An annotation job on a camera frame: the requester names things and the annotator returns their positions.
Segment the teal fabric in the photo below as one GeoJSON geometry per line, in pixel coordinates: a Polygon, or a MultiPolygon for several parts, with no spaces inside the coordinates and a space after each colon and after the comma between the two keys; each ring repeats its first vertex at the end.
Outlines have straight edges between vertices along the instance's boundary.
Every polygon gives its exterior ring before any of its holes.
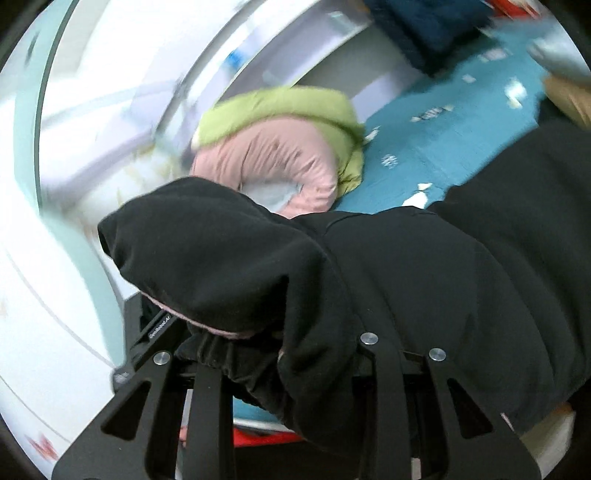
{"type": "Polygon", "coordinates": [[[451,185],[463,183],[501,149],[534,128],[545,71],[527,47],[549,28],[542,21],[503,23],[496,30],[496,39],[483,38],[460,52],[465,60],[450,75],[421,81],[371,116],[366,129],[379,128],[379,133],[365,150],[363,182],[337,208],[375,213],[401,206],[418,191],[419,183],[433,183],[426,191],[429,203],[440,200],[451,185]],[[510,55],[482,61],[479,55],[492,48],[505,48],[510,55]],[[465,75],[476,81],[466,83],[465,75]],[[510,108],[505,96],[505,86],[513,77],[528,92],[521,109],[510,108]],[[454,110],[430,120],[410,121],[446,105],[453,105],[454,110]],[[391,168],[382,165],[388,155],[397,158],[391,168]]]}
{"type": "Polygon", "coordinates": [[[244,403],[238,399],[234,399],[234,418],[244,420],[255,420],[255,421],[267,421],[271,423],[278,423],[277,419],[269,412],[253,407],[247,403],[244,403]]]}

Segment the dark blue cloth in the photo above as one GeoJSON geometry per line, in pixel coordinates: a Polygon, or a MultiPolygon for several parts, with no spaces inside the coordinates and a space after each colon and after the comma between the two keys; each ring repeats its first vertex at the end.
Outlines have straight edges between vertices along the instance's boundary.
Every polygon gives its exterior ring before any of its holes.
{"type": "Polygon", "coordinates": [[[433,75],[459,44],[490,21],[481,0],[365,0],[376,25],[413,67],[433,75]]]}

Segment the tan cloth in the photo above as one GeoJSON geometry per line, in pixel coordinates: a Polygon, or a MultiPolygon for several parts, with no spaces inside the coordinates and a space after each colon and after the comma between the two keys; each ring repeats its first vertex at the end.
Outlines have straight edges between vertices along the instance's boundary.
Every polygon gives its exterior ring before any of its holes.
{"type": "Polygon", "coordinates": [[[546,96],[578,126],[591,129],[591,89],[556,75],[544,79],[546,96]]]}

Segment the black fleece fabric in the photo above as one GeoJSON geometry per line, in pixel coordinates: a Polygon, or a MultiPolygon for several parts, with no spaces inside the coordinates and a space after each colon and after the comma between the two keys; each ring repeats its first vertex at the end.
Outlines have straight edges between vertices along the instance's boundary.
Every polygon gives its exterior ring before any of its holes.
{"type": "Polygon", "coordinates": [[[220,368],[309,441],[358,455],[357,338],[443,348],[519,432],[591,372],[591,137],[550,123],[428,210],[286,220],[207,180],[99,225],[122,275],[192,327],[177,356],[220,368]],[[282,330],[282,338],[276,335],[282,330]]]}
{"type": "Polygon", "coordinates": [[[556,120],[572,122],[572,120],[566,116],[560,108],[552,103],[552,100],[544,95],[538,103],[538,125],[543,125],[547,122],[555,122],[556,120]]]}

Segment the red object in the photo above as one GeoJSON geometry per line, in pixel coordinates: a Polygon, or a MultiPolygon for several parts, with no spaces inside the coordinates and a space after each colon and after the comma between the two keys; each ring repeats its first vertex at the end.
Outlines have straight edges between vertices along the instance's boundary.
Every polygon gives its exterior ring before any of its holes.
{"type": "Polygon", "coordinates": [[[234,429],[234,447],[260,447],[263,445],[279,445],[282,443],[302,442],[302,438],[295,433],[274,433],[271,435],[252,435],[234,429]]]}
{"type": "Polygon", "coordinates": [[[540,15],[533,8],[523,8],[515,5],[511,0],[489,0],[491,5],[495,7],[495,14],[497,17],[510,18],[539,18],[540,15]]]}
{"type": "Polygon", "coordinates": [[[58,460],[59,456],[55,448],[53,448],[53,445],[49,440],[47,440],[47,437],[45,437],[45,435],[39,434],[39,442],[36,442],[35,440],[29,437],[26,438],[27,441],[33,446],[33,448],[37,451],[39,455],[41,455],[41,457],[44,460],[47,460],[48,462],[51,460],[53,460],[54,462],[58,460]]]}

